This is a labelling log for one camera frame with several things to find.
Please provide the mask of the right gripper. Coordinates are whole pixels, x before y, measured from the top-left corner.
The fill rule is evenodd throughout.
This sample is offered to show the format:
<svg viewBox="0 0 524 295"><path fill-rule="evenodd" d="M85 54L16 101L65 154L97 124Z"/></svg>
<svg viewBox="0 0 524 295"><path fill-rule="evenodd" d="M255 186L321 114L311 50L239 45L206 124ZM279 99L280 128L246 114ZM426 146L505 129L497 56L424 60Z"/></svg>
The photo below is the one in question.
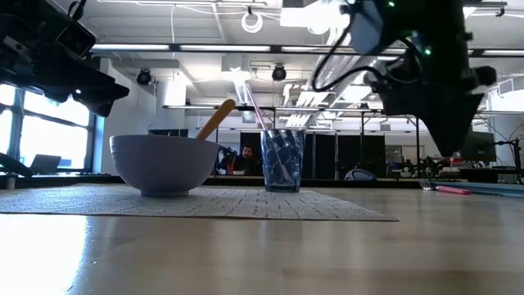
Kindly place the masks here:
<svg viewBox="0 0 524 295"><path fill-rule="evenodd" d="M392 61L370 66L365 75L366 85L382 100L383 111L389 116L413 115L422 120L443 157L452 156L463 146L483 99L474 90L496 80L496 69L491 66L471 68L466 59L441 60L412 48Z"/></svg>

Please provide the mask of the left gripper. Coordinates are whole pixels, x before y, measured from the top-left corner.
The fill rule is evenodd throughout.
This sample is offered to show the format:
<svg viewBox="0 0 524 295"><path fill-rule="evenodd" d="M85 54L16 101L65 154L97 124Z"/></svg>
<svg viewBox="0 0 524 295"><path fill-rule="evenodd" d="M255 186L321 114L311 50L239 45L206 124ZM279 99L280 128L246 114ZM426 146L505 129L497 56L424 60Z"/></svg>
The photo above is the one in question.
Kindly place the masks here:
<svg viewBox="0 0 524 295"><path fill-rule="evenodd" d="M113 101L129 89L106 80L57 41L66 25L84 15L82 7L63 13L53 7L0 7L0 82L64 102L70 95L97 116L108 117Z"/></svg>

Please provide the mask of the spoon with orange handle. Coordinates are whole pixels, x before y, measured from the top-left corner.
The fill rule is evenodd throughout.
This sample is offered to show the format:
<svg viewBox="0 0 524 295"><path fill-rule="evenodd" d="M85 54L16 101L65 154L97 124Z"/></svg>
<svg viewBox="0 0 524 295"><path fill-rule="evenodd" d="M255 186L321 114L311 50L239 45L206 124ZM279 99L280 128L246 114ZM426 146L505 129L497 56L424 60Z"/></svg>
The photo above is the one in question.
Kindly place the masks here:
<svg viewBox="0 0 524 295"><path fill-rule="evenodd" d="M236 103L234 100L225 100L204 124L196 138L200 140L206 140L219 127L221 122L230 114L235 106Z"/></svg>

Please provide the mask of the pink drinking straw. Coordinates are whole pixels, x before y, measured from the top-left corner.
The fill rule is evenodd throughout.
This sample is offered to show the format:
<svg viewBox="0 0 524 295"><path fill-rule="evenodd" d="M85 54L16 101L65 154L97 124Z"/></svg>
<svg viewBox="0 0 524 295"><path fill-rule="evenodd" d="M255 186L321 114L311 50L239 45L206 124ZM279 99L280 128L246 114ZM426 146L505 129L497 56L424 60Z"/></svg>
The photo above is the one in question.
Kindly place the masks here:
<svg viewBox="0 0 524 295"><path fill-rule="evenodd" d="M246 91L247 97L251 100L251 103L252 103L253 107L255 108L255 113L257 115L257 118L260 121L260 124L262 126L263 131L269 136L269 142L273 145L273 147L277 148L278 145L273 141L274 133L272 131L268 130L268 127L267 127L267 125L264 122L264 116L262 114L262 111L260 110L256 100L254 99L253 92L251 91L250 85L248 83L245 83L244 87L245 87L245 91ZM276 157L278 159L278 164L280 165L280 167L282 169L282 172L284 174L285 179L287 181L290 181L291 180L291 176L287 172L287 168L283 165L283 163L282 163L282 161L280 159L280 156L278 155L278 152L275 152L275 154L276 154Z"/></svg>

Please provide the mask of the black computer monitor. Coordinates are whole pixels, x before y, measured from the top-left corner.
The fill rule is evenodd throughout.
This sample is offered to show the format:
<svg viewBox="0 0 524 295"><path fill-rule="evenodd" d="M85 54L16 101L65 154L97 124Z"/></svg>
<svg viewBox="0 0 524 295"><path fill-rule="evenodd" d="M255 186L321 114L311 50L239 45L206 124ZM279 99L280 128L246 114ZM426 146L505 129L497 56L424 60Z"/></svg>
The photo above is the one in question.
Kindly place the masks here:
<svg viewBox="0 0 524 295"><path fill-rule="evenodd" d="M470 130L459 152L464 161L496 161L495 136Z"/></svg>

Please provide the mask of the large window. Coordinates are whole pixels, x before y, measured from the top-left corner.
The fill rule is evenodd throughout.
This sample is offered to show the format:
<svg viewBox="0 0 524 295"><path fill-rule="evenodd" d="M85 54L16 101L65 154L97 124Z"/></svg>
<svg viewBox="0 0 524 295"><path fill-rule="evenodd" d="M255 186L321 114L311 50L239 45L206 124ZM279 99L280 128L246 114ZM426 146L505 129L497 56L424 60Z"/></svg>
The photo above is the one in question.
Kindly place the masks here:
<svg viewBox="0 0 524 295"><path fill-rule="evenodd" d="M42 154L60 157L59 171L90 171L94 127L94 114L73 99L54 102L0 84L0 152L26 166Z"/></svg>

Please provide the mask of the black tripod stand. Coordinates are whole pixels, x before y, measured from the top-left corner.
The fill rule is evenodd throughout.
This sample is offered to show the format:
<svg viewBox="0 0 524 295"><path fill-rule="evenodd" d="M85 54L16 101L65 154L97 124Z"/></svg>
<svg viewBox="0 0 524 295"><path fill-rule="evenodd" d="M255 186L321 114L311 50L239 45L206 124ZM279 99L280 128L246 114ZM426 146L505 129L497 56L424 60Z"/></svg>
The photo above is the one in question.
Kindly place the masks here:
<svg viewBox="0 0 524 295"><path fill-rule="evenodd" d="M524 180L522 179L524 174L522 173L522 162L521 162L521 158L520 158L520 150L521 149L520 149L519 144L520 144L520 139L519 138L514 138L514 139L511 139L511 140L507 140L507 141L495 142L495 145L499 145L499 146L509 145L510 149L512 150L513 160L514 160L514 163L515 163L515 172L516 172L516 176L517 176L516 183L524 185Z"/></svg>

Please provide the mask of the grey laptop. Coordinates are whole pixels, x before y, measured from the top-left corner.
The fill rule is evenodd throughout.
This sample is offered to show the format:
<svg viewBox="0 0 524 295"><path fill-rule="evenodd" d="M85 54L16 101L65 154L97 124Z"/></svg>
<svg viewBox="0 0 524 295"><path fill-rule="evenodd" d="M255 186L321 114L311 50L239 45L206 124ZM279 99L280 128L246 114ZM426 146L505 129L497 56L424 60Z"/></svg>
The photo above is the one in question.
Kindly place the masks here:
<svg viewBox="0 0 524 295"><path fill-rule="evenodd" d="M30 169L36 175L52 175L57 172L60 161L60 156L36 154Z"/></svg>

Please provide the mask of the lilac bowl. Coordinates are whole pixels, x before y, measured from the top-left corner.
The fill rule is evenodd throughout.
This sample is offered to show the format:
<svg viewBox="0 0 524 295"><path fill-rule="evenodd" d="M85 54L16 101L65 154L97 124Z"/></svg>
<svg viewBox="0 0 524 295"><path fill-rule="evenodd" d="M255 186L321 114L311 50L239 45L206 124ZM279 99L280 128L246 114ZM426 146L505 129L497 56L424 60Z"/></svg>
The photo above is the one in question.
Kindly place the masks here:
<svg viewBox="0 0 524 295"><path fill-rule="evenodd" d="M219 145L210 141L153 134L110 138L120 178L143 197L187 196L211 175Z"/></svg>

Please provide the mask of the long ceiling light strip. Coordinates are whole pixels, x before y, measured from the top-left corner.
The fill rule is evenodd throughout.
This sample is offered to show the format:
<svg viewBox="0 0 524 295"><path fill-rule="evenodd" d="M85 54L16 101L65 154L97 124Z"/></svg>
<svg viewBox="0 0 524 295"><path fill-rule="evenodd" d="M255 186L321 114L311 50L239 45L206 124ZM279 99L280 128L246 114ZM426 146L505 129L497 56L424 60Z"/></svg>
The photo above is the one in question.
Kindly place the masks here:
<svg viewBox="0 0 524 295"><path fill-rule="evenodd" d="M93 52L269 52L270 46L209 44L96 44Z"/></svg>

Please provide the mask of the blue and white ball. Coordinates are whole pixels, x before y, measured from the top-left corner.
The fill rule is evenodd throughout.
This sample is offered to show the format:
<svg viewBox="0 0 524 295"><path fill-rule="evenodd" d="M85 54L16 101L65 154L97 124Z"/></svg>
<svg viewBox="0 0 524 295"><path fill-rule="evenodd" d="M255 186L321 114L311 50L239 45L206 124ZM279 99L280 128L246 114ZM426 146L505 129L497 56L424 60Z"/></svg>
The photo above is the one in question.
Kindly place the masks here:
<svg viewBox="0 0 524 295"><path fill-rule="evenodd" d="M345 175L347 181L376 181L376 176L364 169L354 168Z"/></svg>

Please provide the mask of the dark backpack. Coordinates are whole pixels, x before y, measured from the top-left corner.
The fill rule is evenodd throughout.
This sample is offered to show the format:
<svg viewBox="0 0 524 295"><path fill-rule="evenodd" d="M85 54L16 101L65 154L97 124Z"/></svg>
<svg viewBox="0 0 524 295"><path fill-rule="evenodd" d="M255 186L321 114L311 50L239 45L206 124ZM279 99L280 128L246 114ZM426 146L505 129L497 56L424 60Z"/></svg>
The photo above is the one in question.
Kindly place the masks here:
<svg viewBox="0 0 524 295"><path fill-rule="evenodd" d="M230 147L220 147L215 163L215 173L217 175L232 175L236 157L237 152Z"/></svg>

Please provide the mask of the grey woven placemat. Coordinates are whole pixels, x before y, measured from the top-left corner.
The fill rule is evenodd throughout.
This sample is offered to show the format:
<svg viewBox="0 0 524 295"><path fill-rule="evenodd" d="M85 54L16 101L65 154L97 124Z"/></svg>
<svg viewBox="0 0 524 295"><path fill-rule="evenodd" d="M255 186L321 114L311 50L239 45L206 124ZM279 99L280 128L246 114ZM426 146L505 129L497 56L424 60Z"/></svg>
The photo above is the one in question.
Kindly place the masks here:
<svg viewBox="0 0 524 295"><path fill-rule="evenodd" d="M216 217L395 222L396 218L313 191L195 188L187 196L143 197L126 185L0 190L0 213Z"/></svg>

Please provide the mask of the person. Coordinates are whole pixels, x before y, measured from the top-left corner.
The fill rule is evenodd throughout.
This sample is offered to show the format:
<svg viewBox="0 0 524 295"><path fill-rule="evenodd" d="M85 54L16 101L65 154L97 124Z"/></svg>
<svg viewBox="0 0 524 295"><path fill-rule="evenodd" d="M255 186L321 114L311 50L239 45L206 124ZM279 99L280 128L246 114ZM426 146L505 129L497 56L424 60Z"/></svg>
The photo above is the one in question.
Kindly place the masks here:
<svg viewBox="0 0 524 295"><path fill-rule="evenodd" d="M260 160L255 158L253 147L247 143L242 146L241 154L235 157L233 162L233 173L240 173L246 176L261 176L262 167Z"/></svg>

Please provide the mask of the silver ventilation duct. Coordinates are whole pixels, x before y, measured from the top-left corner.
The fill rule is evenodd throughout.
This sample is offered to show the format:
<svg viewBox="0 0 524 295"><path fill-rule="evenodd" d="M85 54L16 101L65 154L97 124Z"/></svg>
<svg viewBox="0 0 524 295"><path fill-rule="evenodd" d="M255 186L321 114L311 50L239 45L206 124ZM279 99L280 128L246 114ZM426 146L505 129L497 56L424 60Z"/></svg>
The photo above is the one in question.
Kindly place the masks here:
<svg viewBox="0 0 524 295"><path fill-rule="evenodd" d="M325 90L330 92L323 101L325 107L348 107L360 102L371 93L371 90L364 85L365 72L356 71L349 75L346 73L362 66L376 67L378 62L376 57L324 55L318 59L310 86L312 89L320 89L332 84Z"/></svg>

